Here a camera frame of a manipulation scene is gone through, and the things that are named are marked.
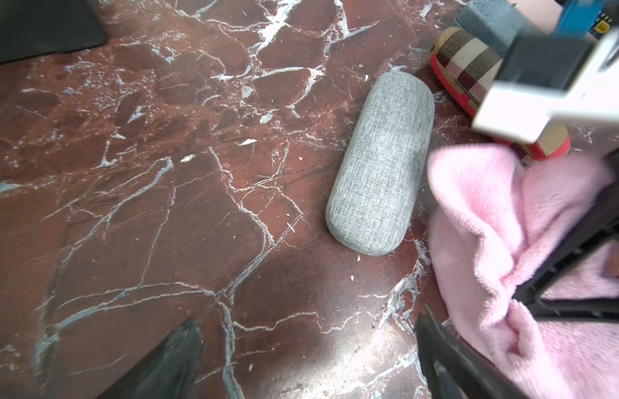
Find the grey fabric eyeglass case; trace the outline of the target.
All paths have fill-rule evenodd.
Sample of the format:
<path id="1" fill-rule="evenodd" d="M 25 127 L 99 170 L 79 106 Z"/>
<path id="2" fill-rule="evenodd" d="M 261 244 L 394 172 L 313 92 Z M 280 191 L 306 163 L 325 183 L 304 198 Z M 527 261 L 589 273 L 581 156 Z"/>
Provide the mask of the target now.
<path id="1" fill-rule="evenodd" d="M 429 87 L 389 71 L 369 92 L 326 208 L 330 233 L 349 249 L 383 256 L 411 224 L 435 117 Z"/>

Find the tan round object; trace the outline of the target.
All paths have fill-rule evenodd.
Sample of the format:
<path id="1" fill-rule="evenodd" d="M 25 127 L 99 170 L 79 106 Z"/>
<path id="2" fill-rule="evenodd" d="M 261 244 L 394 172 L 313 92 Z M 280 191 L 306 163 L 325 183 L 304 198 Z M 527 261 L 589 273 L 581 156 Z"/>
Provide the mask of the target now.
<path id="1" fill-rule="evenodd" d="M 501 64 L 502 58 L 487 44 L 458 27 L 447 28 L 440 34 L 430 61 L 437 79 L 470 117 L 477 114 Z M 515 151 L 528 165 L 565 156 L 570 150 L 570 135 L 563 125 L 548 126 L 533 144 L 496 136 L 492 139 Z"/>

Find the pink microfibre cloth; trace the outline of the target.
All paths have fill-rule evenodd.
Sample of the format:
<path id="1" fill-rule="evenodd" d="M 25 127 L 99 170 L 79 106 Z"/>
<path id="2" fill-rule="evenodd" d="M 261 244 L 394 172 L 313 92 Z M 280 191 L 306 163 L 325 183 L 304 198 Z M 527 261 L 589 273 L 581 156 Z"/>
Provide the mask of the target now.
<path id="1" fill-rule="evenodd" d="M 537 322 L 514 299 L 613 179 L 583 153 L 524 167 L 499 145 L 429 157 L 428 246 L 457 332 L 533 398 L 619 398 L 619 324 Z"/>

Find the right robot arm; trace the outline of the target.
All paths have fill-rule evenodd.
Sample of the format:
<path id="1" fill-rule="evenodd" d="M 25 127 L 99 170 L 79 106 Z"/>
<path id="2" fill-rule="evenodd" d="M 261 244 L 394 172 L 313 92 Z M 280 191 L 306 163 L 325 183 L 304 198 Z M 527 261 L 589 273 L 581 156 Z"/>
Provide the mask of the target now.
<path id="1" fill-rule="evenodd" d="M 586 38 L 518 36 L 472 127 L 532 144 L 554 121 L 619 126 L 619 27 L 596 43 Z M 619 324 L 619 298 L 542 297 L 600 246 L 619 240 L 619 149 L 605 161 L 614 173 L 613 182 L 600 191 L 592 208 L 514 294 L 537 320 Z"/>

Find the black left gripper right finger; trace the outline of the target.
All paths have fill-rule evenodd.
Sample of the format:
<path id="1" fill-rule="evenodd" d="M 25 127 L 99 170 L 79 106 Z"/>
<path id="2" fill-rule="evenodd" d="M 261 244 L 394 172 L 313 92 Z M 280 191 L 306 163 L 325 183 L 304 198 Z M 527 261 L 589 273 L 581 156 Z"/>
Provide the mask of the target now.
<path id="1" fill-rule="evenodd" d="M 415 332 L 422 373 L 433 398 L 525 398 L 508 378 L 437 322 L 431 309 L 420 314 Z"/>

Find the grey rectangular block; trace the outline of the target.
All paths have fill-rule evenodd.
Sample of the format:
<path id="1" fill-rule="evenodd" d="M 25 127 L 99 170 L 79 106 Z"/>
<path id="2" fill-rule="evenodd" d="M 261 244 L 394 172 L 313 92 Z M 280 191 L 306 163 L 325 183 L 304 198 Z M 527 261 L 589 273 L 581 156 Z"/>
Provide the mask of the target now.
<path id="1" fill-rule="evenodd" d="M 468 1 L 454 18 L 454 25 L 492 48 L 508 48 L 519 33 L 529 28 L 516 6 L 502 0 Z"/>

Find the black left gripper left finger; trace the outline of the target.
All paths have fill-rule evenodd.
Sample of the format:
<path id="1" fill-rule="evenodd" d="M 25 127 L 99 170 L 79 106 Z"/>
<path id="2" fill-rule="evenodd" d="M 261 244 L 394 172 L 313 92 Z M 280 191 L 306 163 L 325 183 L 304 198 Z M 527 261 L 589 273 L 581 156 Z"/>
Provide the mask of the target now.
<path id="1" fill-rule="evenodd" d="M 99 397 L 188 398 L 204 347 L 200 323 L 187 319 Z"/>

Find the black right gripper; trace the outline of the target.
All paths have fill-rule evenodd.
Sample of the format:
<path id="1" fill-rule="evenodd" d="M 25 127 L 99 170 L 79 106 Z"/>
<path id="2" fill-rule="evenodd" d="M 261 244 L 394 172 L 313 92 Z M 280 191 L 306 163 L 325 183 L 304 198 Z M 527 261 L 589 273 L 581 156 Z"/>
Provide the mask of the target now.
<path id="1" fill-rule="evenodd" d="M 591 209 L 513 295 L 537 321 L 619 322 L 619 298 L 553 300 L 542 297 L 600 246 L 612 239 L 619 241 L 619 148 L 609 153 L 605 161 L 612 169 L 615 181 L 600 191 Z"/>

